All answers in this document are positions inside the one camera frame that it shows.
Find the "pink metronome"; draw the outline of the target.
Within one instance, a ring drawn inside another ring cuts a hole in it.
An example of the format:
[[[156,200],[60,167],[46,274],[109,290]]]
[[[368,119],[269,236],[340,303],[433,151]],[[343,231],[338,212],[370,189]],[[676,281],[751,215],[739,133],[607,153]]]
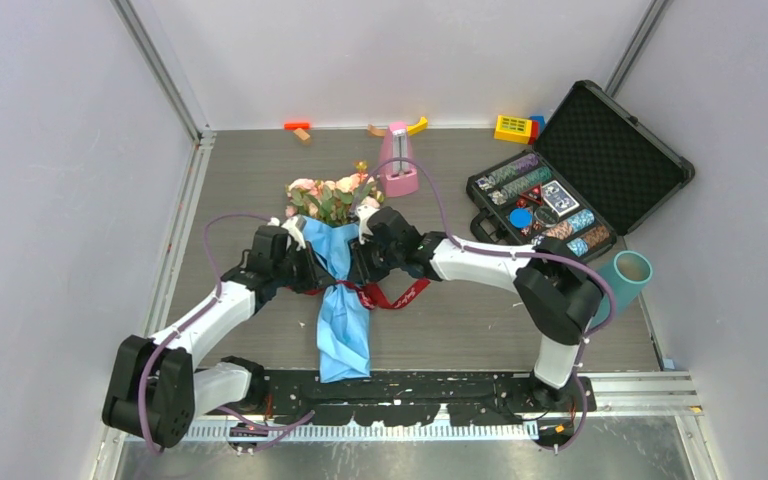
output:
[[[419,189],[418,170],[412,164],[413,147],[408,126],[403,122],[388,125],[379,149],[378,178],[386,197],[403,197]]]

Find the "orange red block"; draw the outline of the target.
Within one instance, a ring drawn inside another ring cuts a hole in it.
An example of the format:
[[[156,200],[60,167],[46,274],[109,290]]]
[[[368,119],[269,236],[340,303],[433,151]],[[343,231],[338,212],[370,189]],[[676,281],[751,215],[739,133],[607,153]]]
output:
[[[283,124],[285,130],[309,130],[311,124],[309,122],[287,122]]]

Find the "small wooden block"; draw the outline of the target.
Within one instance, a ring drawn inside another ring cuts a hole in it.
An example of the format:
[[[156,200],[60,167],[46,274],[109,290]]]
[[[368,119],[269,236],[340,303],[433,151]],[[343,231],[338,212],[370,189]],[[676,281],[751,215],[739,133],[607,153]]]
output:
[[[312,142],[311,135],[303,128],[297,128],[293,131],[296,138],[304,145],[309,145]]]

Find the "yellow toy block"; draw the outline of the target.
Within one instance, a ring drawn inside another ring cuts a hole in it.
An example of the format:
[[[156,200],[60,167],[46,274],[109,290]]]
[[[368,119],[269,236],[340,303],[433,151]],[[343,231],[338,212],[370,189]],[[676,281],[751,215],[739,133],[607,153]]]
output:
[[[527,118],[498,115],[494,128],[495,140],[531,145],[537,138],[539,125]]]

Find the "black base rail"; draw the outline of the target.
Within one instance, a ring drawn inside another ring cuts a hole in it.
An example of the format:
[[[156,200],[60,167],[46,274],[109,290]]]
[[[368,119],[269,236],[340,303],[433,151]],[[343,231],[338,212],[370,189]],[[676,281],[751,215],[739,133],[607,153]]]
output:
[[[590,386],[581,377],[551,392],[529,374],[509,371],[375,371],[324,383],[316,370],[266,370],[256,375],[247,397],[229,407],[280,424],[311,413],[320,426],[425,426],[442,417],[453,426],[519,425],[549,414],[570,419],[594,411]]]

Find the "teal cylindrical vase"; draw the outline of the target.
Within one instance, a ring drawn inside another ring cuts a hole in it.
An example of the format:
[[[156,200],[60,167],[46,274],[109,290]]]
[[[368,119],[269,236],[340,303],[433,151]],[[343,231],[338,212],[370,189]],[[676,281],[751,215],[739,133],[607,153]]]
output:
[[[612,319],[617,319],[649,283],[653,276],[653,267],[639,252],[624,250],[601,266],[597,272],[614,292],[616,308]]]

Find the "yellow curved block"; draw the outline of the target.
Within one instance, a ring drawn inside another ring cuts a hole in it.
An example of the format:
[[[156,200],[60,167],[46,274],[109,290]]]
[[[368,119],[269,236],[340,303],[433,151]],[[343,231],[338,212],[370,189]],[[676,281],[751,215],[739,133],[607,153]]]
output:
[[[418,134],[428,128],[429,121],[425,116],[422,116],[419,118],[419,120],[407,127],[407,133],[409,136],[413,136],[415,134]]]

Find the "black poker chip case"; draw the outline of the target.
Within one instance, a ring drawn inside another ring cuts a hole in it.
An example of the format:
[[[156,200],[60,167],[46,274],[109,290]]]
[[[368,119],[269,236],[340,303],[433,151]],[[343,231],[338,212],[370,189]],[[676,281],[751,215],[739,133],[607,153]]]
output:
[[[468,178],[478,212],[470,222],[484,243],[536,246],[561,239],[583,262],[609,251],[695,176],[676,153],[596,83],[573,84],[536,142]],[[580,207],[559,217],[541,186],[559,181]],[[530,228],[508,219],[515,208],[533,214]]]

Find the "pink flower bouquet blue wrap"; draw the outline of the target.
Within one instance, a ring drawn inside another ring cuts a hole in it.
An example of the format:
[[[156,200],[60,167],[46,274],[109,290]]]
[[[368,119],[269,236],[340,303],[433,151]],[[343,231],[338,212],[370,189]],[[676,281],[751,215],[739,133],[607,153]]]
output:
[[[354,197],[378,207],[383,200],[363,161],[355,172],[337,180],[298,178],[285,187],[288,204],[285,216],[306,218],[303,235],[313,246],[316,258],[337,281],[327,287],[317,317],[319,376],[323,383],[366,378],[370,375],[370,310],[346,282],[351,269],[349,242],[359,235],[351,208]]]

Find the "blue toy block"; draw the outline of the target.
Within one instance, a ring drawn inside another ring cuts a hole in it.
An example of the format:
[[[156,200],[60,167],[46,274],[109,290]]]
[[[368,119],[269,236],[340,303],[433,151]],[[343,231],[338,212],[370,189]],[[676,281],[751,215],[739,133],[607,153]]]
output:
[[[532,115],[529,119],[535,123],[537,127],[537,134],[542,133],[545,130],[546,120],[542,115]]]

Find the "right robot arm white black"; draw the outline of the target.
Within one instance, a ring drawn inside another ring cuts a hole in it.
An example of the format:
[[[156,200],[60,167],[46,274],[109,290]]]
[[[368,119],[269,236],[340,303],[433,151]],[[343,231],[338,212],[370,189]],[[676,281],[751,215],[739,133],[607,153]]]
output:
[[[551,411],[570,398],[585,330],[607,285],[563,241],[548,239],[536,247],[482,244],[443,232],[422,234],[390,207],[361,205],[356,215],[359,233],[349,243],[349,281],[371,285],[402,270],[417,280],[466,281],[518,294],[541,334],[532,400]]]

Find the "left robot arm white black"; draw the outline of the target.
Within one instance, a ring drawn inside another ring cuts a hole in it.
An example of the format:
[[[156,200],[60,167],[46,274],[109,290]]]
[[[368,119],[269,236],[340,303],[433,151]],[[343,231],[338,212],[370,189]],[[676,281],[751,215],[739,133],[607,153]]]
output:
[[[222,407],[258,412],[268,397],[261,365],[228,356],[211,368],[199,366],[279,290],[308,293],[330,281],[303,236],[305,224],[296,215],[259,226],[240,263],[220,275],[196,307],[149,337],[126,338],[116,354],[102,422],[158,451],[177,445],[198,416]]]

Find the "playing card deck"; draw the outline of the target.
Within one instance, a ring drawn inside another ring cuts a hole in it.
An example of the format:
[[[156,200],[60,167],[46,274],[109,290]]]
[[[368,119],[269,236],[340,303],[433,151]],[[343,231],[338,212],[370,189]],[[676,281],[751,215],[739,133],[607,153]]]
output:
[[[541,186],[543,202],[559,217],[564,217],[580,207],[578,200],[557,180]]]

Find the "blue round chip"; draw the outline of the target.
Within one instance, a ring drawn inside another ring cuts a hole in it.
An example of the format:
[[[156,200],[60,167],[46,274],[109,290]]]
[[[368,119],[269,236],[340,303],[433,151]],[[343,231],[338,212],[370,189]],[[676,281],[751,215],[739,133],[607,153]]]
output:
[[[527,208],[515,208],[510,211],[508,216],[510,224],[518,229],[528,229],[533,223],[533,214]]]

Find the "wooden curved block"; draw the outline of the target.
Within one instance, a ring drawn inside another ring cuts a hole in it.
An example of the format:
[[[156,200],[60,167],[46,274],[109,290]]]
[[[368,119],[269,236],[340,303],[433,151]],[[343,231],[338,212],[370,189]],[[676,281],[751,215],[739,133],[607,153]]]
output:
[[[380,128],[373,124],[368,124],[366,131],[370,136],[373,136],[373,137],[385,137],[388,132],[386,128]]]

